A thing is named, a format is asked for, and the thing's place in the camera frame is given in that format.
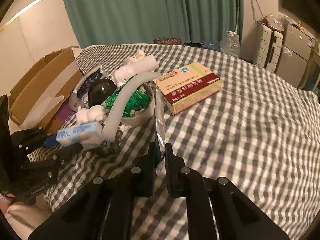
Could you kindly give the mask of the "person's left hand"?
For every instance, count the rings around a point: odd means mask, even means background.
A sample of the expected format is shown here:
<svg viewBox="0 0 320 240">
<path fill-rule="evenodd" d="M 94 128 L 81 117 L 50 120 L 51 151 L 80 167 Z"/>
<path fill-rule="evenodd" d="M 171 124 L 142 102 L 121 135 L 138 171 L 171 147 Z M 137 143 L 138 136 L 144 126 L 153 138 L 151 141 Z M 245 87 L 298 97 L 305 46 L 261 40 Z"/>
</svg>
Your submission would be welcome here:
<svg viewBox="0 0 320 240">
<path fill-rule="evenodd" d="M 0 208 L 2 213 L 6 213 L 9 206 L 14 202 L 15 196 L 12 193 L 1 193 L 0 195 Z"/>
</svg>

